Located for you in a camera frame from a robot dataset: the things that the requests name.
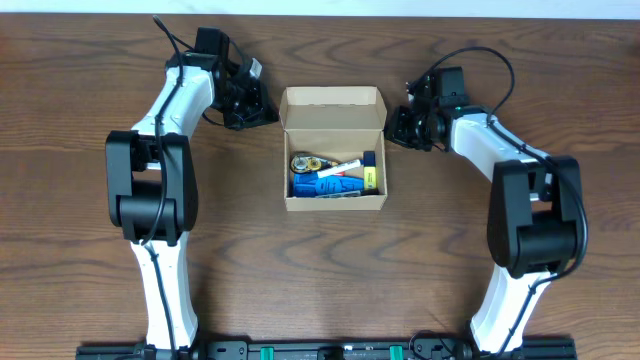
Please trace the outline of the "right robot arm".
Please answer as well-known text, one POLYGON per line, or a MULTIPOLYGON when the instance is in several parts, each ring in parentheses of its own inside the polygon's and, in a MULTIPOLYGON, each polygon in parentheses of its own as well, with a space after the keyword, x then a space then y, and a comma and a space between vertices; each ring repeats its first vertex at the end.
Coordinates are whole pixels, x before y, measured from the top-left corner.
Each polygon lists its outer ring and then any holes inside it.
POLYGON ((575 271, 586 253, 577 160, 528 146, 477 105, 400 106, 384 134, 406 148, 455 153, 490 181, 487 243, 494 268, 470 331, 479 358, 520 348, 542 293, 575 271))

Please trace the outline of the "blue whiteboard marker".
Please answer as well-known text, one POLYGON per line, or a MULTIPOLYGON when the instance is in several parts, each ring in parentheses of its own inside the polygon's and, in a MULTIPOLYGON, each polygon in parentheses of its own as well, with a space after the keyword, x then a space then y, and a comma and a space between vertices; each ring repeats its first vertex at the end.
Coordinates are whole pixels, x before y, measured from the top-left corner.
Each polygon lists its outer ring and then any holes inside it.
POLYGON ((336 175, 338 173, 346 172, 348 170, 356 169, 360 166, 362 166, 362 161, 360 159, 355 159, 349 162, 341 163, 331 168, 317 171, 316 175, 318 178, 325 178, 328 176, 336 175))

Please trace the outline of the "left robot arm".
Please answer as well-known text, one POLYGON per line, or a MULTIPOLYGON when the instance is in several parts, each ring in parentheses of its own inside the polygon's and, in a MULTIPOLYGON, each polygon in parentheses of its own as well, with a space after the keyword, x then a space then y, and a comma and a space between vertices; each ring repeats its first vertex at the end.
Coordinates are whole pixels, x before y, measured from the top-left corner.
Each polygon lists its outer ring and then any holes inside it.
POLYGON ((191 349, 198 329, 186 264, 198 213, 191 137, 209 108, 233 130, 276 121, 261 75, 255 58, 234 63, 221 55, 179 53, 167 62, 165 83, 143 118, 107 136, 109 217, 140 268, 145 345, 162 355, 191 349))

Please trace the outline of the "black whiteboard marker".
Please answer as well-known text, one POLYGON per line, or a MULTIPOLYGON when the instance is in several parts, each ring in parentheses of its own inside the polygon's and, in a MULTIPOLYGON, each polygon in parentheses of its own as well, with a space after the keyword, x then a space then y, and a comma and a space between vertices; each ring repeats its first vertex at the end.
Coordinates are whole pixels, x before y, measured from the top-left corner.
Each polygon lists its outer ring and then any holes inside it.
POLYGON ((360 197, 362 196, 362 190, 351 190, 339 193, 330 193, 317 195, 315 198, 319 199, 336 199, 336 198, 349 198, 349 197, 360 197))

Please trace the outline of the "yellow highlighter pen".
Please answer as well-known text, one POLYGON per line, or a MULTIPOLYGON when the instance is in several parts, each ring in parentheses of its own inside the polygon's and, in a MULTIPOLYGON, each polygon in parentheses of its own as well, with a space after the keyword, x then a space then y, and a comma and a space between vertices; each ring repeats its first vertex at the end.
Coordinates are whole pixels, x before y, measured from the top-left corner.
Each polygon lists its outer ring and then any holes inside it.
POLYGON ((367 191, 377 190, 377 170, 376 157, 374 151, 363 153, 364 189, 367 191))

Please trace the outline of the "blue utility knife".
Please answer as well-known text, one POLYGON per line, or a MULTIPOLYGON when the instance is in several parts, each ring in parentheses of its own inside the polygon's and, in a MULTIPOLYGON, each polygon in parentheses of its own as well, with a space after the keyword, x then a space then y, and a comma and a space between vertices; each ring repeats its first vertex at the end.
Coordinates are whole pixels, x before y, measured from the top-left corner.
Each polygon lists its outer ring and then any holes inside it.
POLYGON ((313 174, 296 174, 292 185, 292 196, 328 197, 334 194, 361 193, 363 190, 364 181, 361 178, 336 175, 319 178, 313 174))

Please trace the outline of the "cardboard box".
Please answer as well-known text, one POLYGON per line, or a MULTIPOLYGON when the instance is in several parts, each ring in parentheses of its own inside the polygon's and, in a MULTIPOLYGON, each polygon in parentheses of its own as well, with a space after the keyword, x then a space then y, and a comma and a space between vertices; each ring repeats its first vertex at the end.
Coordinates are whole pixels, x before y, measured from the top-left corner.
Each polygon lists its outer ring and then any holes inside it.
POLYGON ((373 86, 288 87, 280 105, 284 130, 284 200, 293 211, 380 210, 387 199, 383 128, 387 110, 380 91, 373 86), (345 176, 363 180, 363 153, 374 151, 377 190, 360 197, 319 199, 292 196, 296 175, 289 163, 297 153, 307 153, 338 165, 355 159, 362 166, 345 176))

